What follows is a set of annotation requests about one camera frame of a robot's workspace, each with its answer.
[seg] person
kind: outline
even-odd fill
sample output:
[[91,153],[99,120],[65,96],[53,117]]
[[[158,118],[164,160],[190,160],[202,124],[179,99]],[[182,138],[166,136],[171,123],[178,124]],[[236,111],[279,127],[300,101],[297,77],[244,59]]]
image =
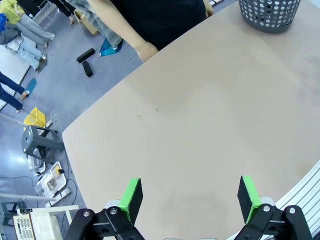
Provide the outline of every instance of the person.
[[[21,95],[22,100],[28,96],[28,93],[25,91],[25,89],[20,86],[19,84],[16,84],[14,81],[12,81],[10,78],[8,78],[6,75],[4,75],[2,72],[0,72],[0,83],[7,85],[12,90],[15,90]],[[11,105],[16,109],[16,112],[19,113],[23,107],[22,103],[19,102],[17,99],[15,99],[13,96],[11,96],[9,93],[7,93],[0,84],[0,99],[7,104]]]
[[9,23],[15,24],[22,34],[37,44],[48,46],[56,36],[45,31],[35,21],[28,17],[25,11],[17,4],[17,0],[2,0],[0,2],[0,13],[6,15]]
[[40,50],[32,46],[23,36],[16,25],[6,22],[0,31],[0,45],[16,52],[16,54],[26,61],[36,71],[41,60],[45,60]]
[[75,19],[71,16],[72,14],[74,14],[74,11],[76,9],[74,6],[66,2],[66,0],[49,0],[49,1],[55,4],[57,8],[69,18],[70,25],[74,24]]
[[97,16],[93,8],[90,6],[88,0],[67,1],[72,6],[83,12],[83,15],[81,15],[80,18],[83,18],[85,16],[89,23],[91,23],[102,35],[106,37],[114,50],[118,48],[119,43],[122,41],[122,37],[120,37],[104,24],[104,22]]
[[210,17],[208,0],[88,0],[101,20],[137,52],[142,61]]

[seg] black block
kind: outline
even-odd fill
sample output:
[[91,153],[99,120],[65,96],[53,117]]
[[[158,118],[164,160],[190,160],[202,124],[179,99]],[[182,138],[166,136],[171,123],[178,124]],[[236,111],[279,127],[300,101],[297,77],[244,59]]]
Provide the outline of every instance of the black block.
[[90,48],[88,51],[86,51],[85,53],[83,53],[81,56],[78,56],[76,58],[76,61],[78,63],[82,63],[84,60],[86,60],[87,58],[89,58],[90,56],[92,56],[93,54],[95,54],[96,51],[93,48]]
[[82,63],[82,66],[85,71],[85,75],[87,75],[90,78],[94,73],[92,72],[92,69],[91,69],[89,63],[87,61],[84,61]]

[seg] yellow crate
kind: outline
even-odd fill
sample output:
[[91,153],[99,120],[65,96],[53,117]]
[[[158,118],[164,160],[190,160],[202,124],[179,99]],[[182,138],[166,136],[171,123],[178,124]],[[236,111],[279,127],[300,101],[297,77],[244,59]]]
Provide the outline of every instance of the yellow crate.
[[46,125],[46,115],[44,115],[37,107],[35,107],[25,119],[27,125],[44,127]]

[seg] screw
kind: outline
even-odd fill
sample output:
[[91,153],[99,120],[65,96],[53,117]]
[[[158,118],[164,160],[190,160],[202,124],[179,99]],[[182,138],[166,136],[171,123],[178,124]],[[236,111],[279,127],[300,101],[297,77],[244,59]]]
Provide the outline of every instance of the screw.
[[112,215],[116,214],[117,213],[117,209],[116,208],[111,208],[110,213]]
[[269,206],[264,206],[264,207],[263,207],[263,211],[269,212],[269,211],[270,211],[270,207],[269,207]]
[[88,212],[88,211],[85,211],[84,213],[83,213],[83,216],[84,217],[88,217],[90,215],[90,212]]
[[289,213],[294,214],[295,212],[296,212],[296,210],[295,210],[293,207],[291,207],[291,208],[289,209]]

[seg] yellow shirt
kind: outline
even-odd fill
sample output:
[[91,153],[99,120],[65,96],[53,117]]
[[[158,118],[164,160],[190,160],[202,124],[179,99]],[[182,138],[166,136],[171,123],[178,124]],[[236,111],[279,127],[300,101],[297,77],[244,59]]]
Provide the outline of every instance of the yellow shirt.
[[[16,24],[20,21],[20,16],[16,13],[14,5],[17,4],[17,0],[2,0],[0,2],[0,13],[5,14],[9,19],[9,23]],[[25,13],[25,11],[17,5],[17,9],[21,13]]]

